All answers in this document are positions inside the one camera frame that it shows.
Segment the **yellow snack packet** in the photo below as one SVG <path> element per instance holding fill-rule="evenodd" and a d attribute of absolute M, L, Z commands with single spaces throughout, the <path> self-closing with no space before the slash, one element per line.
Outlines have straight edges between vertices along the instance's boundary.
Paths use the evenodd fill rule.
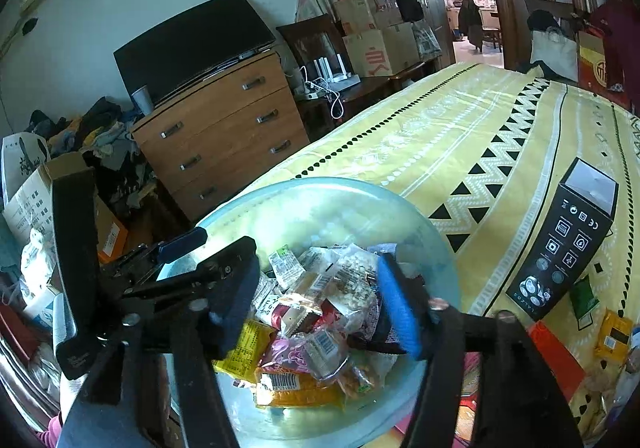
<path fill-rule="evenodd" d="M 214 370 L 248 384 L 256 384 L 255 371 L 277 330 L 260 321 L 247 319 L 238 342 L 226 358 L 213 362 Z"/>

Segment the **pink brown candy packet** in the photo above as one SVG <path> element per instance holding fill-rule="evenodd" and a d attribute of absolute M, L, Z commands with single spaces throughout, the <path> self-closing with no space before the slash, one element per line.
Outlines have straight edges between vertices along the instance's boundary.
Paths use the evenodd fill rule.
<path fill-rule="evenodd" d="M 314 374 L 306 350 L 311 338 L 307 333 L 297 333 L 292 338 L 277 336 L 262 354 L 258 368 L 265 372 Z"/>

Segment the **clear puffed rice cracker pack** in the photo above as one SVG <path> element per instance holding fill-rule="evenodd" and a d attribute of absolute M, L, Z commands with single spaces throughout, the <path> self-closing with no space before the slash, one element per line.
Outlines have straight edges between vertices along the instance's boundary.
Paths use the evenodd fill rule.
<path fill-rule="evenodd" d="M 300 260 L 307 270 L 329 272 L 326 300 L 345 318 L 347 330 L 357 331 L 378 309 L 375 294 L 378 257 L 352 243 L 337 247 L 311 247 Z"/>

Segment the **red tea box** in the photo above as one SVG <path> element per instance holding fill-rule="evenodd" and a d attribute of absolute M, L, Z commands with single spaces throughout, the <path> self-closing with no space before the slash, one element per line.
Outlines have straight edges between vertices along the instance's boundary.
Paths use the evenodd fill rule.
<path fill-rule="evenodd" d="M 585 379 L 585 370 L 543 322 L 533 324 L 528 329 L 528 335 L 547 362 L 565 399 L 569 402 Z"/>

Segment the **orange snack packet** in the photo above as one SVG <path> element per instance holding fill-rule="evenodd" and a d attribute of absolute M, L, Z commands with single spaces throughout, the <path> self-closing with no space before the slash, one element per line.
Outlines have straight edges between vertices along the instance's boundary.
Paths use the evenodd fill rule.
<path fill-rule="evenodd" d="M 345 394 L 336 383 L 317 381 L 309 373 L 290 370 L 255 371 L 255 404 L 262 408 L 319 408 L 332 406 L 343 409 Z"/>

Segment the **green blue snack packet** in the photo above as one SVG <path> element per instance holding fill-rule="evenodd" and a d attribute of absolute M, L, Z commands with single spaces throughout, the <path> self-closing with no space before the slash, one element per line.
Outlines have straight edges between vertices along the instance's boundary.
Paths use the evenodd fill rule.
<path fill-rule="evenodd" d="M 576 318 L 577 329 L 581 331 L 591 327 L 592 312 L 599 305 L 599 300 L 593 293 L 588 277 L 579 279 L 570 288 L 570 304 Z"/>

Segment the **black shaver product box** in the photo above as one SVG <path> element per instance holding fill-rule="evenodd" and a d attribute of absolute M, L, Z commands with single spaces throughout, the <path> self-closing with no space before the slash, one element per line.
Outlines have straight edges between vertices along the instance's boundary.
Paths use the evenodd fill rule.
<path fill-rule="evenodd" d="M 561 301 L 610 231 L 618 183 L 575 159 L 561 179 L 532 248 L 506 294 L 538 321 Z"/>

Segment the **wooden drawer chest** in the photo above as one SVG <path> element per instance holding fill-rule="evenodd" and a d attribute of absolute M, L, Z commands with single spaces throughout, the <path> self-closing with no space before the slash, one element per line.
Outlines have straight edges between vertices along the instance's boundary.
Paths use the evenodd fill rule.
<path fill-rule="evenodd" d="M 191 221 L 309 143 L 274 51 L 176 94 L 134 125 L 132 135 Z"/>

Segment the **yellow patterned bed sheet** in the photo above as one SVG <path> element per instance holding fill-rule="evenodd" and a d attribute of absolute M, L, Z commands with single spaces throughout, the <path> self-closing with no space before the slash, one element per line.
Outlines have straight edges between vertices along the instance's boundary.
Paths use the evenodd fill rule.
<path fill-rule="evenodd" d="M 582 159 L 620 187 L 610 232 L 588 263 L 598 306 L 577 319 L 568 299 L 546 327 L 586 370 L 570 410 L 593 439 L 620 366 L 594 356 L 608 313 L 639 317 L 639 121 L 594 94 L 488 65 L 454 64 L 389 96 L 257 180 L 358 179 L 429 218 L 459 275 L 461 307 L 490 316 L 534 243 L 568 166 Z"/>

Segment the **clear glass bowl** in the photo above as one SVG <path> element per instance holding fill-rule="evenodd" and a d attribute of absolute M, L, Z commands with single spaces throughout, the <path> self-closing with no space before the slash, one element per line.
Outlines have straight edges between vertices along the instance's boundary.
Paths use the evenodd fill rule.
<path fill-rule="evenodd" d="M 408 416 L 425 366 L 386 350 L 397 335 L 385 322 L 378 281 L 378 309 L 359 330 L 347 330 L 345 318 L 324 295 L 329 272 L 309 271 L 300 260 L 311 247 L 355 243 L 377 257 L 389 253 L 416 289 L 458 304 L 450 249 L 412 204 L 367 182 L 298 179 L 242 195 L 210 213 L 201 227 L 206 243 L 166 265 L 162 277 L 187 272 L 235 240 L 252 238 L 260 275 L 247 319 L 270 325 L 276 337 L 311 334 L 306 346 L 311 375 L 336 383 L 346 398 L 343 409 L 257 407 L 256 384 L 216 371 L 241 446 L 360 447 Z M 374 342 L 383 348 L 375 350 Z"/>

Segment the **black television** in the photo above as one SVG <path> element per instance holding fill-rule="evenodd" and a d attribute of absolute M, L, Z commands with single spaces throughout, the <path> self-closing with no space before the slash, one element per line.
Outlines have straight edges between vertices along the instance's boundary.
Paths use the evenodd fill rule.
<path fill-rule="evenodd" d="M 208 0 L 130 40 L 114 52 L 114 59 L 127 92 L 144 87 L 157 104 L 196 78 L 273 41 L 248 0 Z"/>

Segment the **white tote bag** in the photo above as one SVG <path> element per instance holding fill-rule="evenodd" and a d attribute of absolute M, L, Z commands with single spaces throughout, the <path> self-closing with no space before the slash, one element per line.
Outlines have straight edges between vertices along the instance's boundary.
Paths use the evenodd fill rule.
<path fill-rule="evenodd" d="M 538 67 L 546 79 L 578 82 L 576 41 L 566 37 L 559 27 L 533 30 L 529 62 Z"/>

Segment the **stacked cardboard boxes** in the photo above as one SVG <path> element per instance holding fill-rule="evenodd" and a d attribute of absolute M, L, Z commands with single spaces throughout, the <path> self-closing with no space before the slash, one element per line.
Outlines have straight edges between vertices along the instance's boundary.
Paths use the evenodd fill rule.
<path fill-rule="evenodd" d="M 420 61 L 412 24 L 396 0 L 337 0 L 344 45 L 360 77 L 390 77 Z"/>

